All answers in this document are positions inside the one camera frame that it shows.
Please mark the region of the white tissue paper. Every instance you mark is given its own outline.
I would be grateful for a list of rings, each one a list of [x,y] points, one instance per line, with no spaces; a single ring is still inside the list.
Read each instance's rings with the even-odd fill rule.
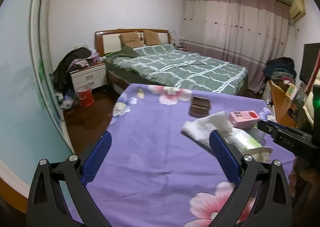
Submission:
[[[223,137],[232,133],[233,125],[229,121],[226,111],[211,114],[192,122],[186,121],[182,127],[182,132],[185,135],[207,148],[210,148],[209,136],[214,130],[218,130]]]

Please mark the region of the white paper dessert cup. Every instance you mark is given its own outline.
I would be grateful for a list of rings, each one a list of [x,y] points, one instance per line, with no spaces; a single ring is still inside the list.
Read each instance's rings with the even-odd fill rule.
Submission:
[[[262,146],[250,150],[244,150],[242,151],[242,155],[251,155],[257,162],[269,164],[272,152],[273,149],[271,147]]]

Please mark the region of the wooden sideboard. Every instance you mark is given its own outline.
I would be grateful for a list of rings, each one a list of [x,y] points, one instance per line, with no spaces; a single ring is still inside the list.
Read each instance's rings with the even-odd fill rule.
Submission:
[[[277,122],[287,127],[296,127],[296,121],[287,113],[289,108],[291,108],[291,101],[286,96],[286,93],[272,81],[268,81],[267,83],[270,87],[271,101]]]

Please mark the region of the green white drink bottle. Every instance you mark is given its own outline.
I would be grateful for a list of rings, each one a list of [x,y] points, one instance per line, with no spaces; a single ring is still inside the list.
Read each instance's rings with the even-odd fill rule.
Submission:
[[[228,142],[235,145],[241,153],[262,147],[260,142],[254,139],[250,134],[243,129],[238,128],[232,129],[232,132],[228,137]]]

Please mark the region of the pink strawberry milk carton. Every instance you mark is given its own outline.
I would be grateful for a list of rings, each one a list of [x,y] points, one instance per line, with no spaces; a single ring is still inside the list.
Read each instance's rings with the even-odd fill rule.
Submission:
[[[260,116],[255,111],[236,111],[229,113],[229,120],[235,128],[250,129],[258,123]]]

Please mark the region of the pile of dark clothes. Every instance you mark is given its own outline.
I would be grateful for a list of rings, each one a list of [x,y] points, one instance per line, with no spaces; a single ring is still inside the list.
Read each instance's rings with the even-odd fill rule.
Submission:
[[[280,80],[285,78],[294,83],[296,80],[297,73],[295,71],[295,63],[290,57],[280,57],[268,61],[265,68],[263,69],[264,83],[269,80]]]

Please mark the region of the sliding wardrobe door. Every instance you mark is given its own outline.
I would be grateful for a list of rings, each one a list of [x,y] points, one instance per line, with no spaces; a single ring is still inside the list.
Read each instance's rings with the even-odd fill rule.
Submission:
[[[24,197],[39,161],[73,152],[51,81],[49,0],[1,2],[1,178]]]

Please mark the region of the black television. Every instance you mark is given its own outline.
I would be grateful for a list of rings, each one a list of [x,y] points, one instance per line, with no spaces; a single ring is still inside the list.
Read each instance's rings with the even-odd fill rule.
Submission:
[[[299,79],[305,85],[308,84],[313,69],[315,67],[318,53],[319,53],[320,43],[310,43],[304,44],[304,51],[303,51],[303,61],[302,67],[300,70]]]

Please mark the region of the brown plastic tray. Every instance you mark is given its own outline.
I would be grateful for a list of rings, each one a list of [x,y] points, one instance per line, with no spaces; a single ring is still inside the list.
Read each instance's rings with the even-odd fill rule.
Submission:
[[[211,110],[210,100],[193,96],[189,108],[189,115],[195,118],[208,116]]]

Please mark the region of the purple floral tablecloth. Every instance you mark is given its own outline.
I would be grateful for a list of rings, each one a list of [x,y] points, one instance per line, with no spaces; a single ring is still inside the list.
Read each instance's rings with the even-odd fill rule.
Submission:
[[[87,185],[112,226],[208,226],[234,185],[217,159],[182,134],[186,97],[132,84],[117,101],[108,127],[112,146]]]

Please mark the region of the red bucket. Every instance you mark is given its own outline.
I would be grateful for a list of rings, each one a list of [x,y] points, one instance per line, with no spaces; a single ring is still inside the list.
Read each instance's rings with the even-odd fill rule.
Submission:
[[[81,86],[76,89],[76,96],[81,107],[88,107],[94,103],[92,87],[89,85]]]

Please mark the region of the pink white curtain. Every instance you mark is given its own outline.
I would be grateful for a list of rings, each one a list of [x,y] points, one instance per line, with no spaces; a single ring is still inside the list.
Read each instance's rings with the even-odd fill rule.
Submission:
[[[277,0],[187,0],[180,42],[247,68],[247,87],[257,92],[267,62],[284,54],[289,9]]]

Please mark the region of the black jacket on nightstand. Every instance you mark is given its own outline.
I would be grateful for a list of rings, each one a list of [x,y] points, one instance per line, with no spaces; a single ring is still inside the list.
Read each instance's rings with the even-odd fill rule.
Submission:
[[[71,63],[76,59],[87,59],[91,56],[91,51],[85,47],[70,51],[58,64],[53,72],[53,86],[57,92],[66,95],[72,89],[72,80],[69,74]]]

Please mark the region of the white nightstand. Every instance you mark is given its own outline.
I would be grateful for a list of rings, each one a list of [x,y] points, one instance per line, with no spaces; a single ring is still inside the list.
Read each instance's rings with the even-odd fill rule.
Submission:
[[[83,68],[70,72],[75,92],[82,86],[88,86],[96,89],[107,85],[106,66],[104,62],[98,62]]]

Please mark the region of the green plaid bed quilt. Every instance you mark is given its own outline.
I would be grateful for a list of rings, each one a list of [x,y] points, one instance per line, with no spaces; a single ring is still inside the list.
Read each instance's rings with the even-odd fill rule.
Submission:
[[[237,64],[176,50],[171,44],[121,49],[106,56],[111,76],[127,83],[163,85],[240,95],[247,86],[247,69]]]

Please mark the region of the wooden bed headboard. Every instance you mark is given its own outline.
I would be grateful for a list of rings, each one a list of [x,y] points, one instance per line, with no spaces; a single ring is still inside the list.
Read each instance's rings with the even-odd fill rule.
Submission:
[[[142,29],[142,28],[132,28],[132,29],[113,29],[113,30],[103,30],[96,31],[94,36],[94,44],[95,49],[99,53],[100,56],[104,56],[105,54],[112,53],[122,48],[122,42],[120,39],[120,34],[137,32],[139,38],[142,42],[144,42],[144,30],[150,30],[159,35],[159,38],[164,44],[171,44],[172,39],[170,35],[170,31],[163,29]]]

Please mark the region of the brown pillow right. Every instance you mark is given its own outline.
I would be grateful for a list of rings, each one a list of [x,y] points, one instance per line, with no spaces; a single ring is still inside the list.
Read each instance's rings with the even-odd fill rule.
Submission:
[[[155,46],[155,45],[162,44],[157,32],[154,32],[151,30],[144,30],[143,34],[144,34],[144,44],[146,46]]]

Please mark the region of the brown pillow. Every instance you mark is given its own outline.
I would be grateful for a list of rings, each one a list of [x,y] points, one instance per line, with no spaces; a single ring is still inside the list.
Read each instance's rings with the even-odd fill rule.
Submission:
[[[143,34],[144,34],[144,44],[146,46],[155,46],[155,45],[162,44],[157,32],[154,32],[151,30],[144,30]]]
[[[144,46],[137,31],[120,34],[120,41],[123,46],[138,48]]]

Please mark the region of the brown pillow left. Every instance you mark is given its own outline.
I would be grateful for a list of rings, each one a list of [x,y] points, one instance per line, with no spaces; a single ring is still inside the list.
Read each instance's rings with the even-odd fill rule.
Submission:
[[[120,41],[123,46],[138,48],[144,46],[137,31],[120,34]]]

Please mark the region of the wall air conditioner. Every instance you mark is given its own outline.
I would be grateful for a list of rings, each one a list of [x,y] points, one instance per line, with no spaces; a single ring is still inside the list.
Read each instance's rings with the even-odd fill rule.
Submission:
[[[305,14],[306,14],[306,9],[305,9],[304,0],[294,0],[289,9],[289,15],[290,15],[291,21],[297,22],[301,18],[303,18]]]

